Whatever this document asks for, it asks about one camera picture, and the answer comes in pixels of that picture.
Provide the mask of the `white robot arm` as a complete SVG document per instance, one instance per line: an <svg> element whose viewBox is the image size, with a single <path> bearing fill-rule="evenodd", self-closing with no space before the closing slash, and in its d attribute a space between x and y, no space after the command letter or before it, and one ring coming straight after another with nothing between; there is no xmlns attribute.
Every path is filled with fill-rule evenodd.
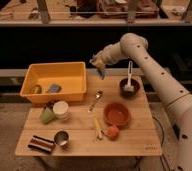
<svg viewBox="0 0 192 171"><path fill-rule="evenodd" d="M107 65L120 60L131 59L141 68L166 112L174 116L180 128L175 170L192 171L192 94L149 55L147 48L148 42L144 37L126 33L119 42L95 54L90 63L101 78L105 77Z"/></svg>

